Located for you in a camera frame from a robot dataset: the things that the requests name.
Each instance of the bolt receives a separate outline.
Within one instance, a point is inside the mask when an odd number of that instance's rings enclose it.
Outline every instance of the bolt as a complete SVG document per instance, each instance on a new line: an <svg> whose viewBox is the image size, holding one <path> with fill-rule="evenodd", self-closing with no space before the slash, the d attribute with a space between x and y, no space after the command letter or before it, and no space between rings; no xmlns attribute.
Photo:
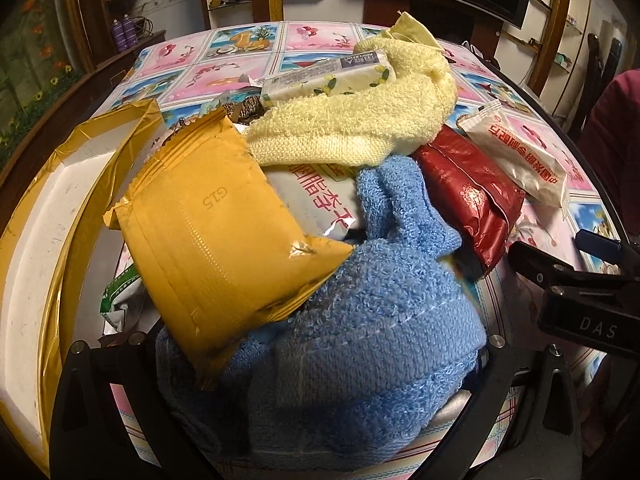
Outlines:
<svg viewBox="0 0 640 480"><path fill-rule="evenodd" d="M144 340L145 340L144 332L134 332L129 336L130 345L136 346L136 345L142 344Z"/></svg>
<svg viewBox="0 0 640 480"><path fill-rule="evenodd" d="M562 355L562 349L555 343L549 345L549 351L556 357L560 357Z"/></svg>
<svg viewBox="0 0 640 480"><path fill-rule="evenodd" d="M502 348L506 345L506 341L501 335L494 334L489 336L489 344L495 348Z"/></svg>
<svg viewBox="0 0 640 480"><path fill-rule="evenodd" d="M82 350L84 350L84 346L86 345L86 343L82 340L78 340L75 341L73 343L71 343L71 353L72 354L79 354Z"/></svg>

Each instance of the yellow package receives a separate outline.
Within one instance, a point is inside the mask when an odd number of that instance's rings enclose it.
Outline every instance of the yellow package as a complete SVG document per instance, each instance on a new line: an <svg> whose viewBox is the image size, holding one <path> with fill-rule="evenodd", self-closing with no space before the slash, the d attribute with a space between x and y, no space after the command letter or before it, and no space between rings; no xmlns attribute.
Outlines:
<svg viewBox="0 0 640 480"><path fill-rule="evenodd" d="M104 221L203 387L240 338L285 319L352 250L303 233L222 108L156 152Z"/></svg>

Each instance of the tv stand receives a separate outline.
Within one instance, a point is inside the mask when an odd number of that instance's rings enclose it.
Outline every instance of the tv stand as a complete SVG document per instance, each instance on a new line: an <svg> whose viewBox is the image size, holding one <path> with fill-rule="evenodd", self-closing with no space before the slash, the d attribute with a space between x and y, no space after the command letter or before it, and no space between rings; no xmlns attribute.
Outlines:
<svg viewBox="0 0 640 480"><path fill-rule="evenodd" d="M502 20L454 0L365 0L364 22L390 27L398 11L410 13L436 38L461 43L468 40L493 57L502 33Z"/></svg>

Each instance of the yellow towel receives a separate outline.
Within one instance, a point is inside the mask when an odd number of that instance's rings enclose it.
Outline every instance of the yellow towel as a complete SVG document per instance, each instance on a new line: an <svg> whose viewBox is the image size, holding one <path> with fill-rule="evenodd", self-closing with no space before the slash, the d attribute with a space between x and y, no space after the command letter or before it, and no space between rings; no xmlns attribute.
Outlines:
<svg viewBox="0 0 640 480"><path fill-rule="evenodd" d="M396 81L350 95L301 97L272 108L244 132L258 163L377 166L390 153L408 155L431 142L458 98L441 47L404 13L389 31L359 42L353 51L379 48L396 70Z"/></svg>

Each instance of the floral mural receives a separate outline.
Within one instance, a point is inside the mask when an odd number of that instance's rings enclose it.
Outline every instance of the floral mural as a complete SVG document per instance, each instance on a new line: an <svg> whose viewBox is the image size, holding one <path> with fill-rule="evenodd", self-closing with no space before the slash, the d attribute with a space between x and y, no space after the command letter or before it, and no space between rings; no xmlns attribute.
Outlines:
<svg viewBox="0 0 640 480"><path fill-rule="evenodd" d="M81 75L63 41L55 0L18 0L0 27L0 171Z"/></svg>

